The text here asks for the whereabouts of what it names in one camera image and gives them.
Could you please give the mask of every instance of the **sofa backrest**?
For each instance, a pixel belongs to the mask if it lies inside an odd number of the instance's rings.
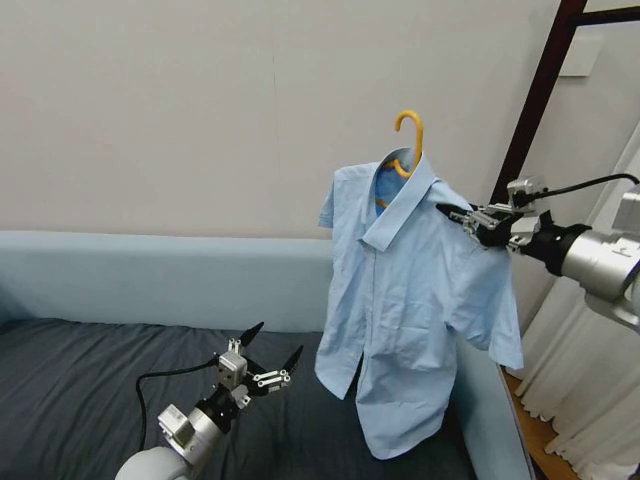
[[[0,232],[0,319],[322,331],[326,240]]]

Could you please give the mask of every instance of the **wooden floor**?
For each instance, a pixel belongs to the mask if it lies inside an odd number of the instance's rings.
[[[577,480],[578,476],[567,462],[558,455],[549,455],[544,452],[544,446],[556,436],[556,433],[549,423],[531,418],[524,410],[520,400],[513,393],[520,385],[520,380],[508,373],[503,372],[503,375],[511,392],[511,399],[516,407],[529,453],[540,470],[549,480]]]

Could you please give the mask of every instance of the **light blue sofa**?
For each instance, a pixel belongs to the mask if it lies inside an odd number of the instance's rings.
[[[323,240],[0,232],[0,322],[321,331],[330,279]],[[534,478],[497,366],[458,351],[453,401],[478,479]]]

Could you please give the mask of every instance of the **dark wooden frame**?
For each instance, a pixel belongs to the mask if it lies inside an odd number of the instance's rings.
[[[498,180],[493,188],[491,203],[506,202],[507,183],[520,175],[576,29],[584,25],[640,21],[640,6],[584,12],[586,3],[587,0],[560,2]]]

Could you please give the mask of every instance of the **hanger hook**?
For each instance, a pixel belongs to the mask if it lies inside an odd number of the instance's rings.
[[[413,157],[413,167],[411,168],[411,170],[407,172],[404,168],[402,168],[402,164],[400,163],[400,160],[395,159],[393,162],[393,166],[396,169],[396,172],[398,173],[398,175],[404,178],[409,178],[415,171],[416,167],[418,166],[418,163],[420,162],[420,157],[422,156],[422,137],[424,134],[424,127],[422,126],[422,120],[420,119],[420,115],[418,115],[413,110],[403,110],[398,114],[398,116],[396,117],[396,123],[395,123],[396,132],[400,131],[402,120],[404,120],[407,117],[412,119],[416,124],[416,146],[415,146],[414,157]]]

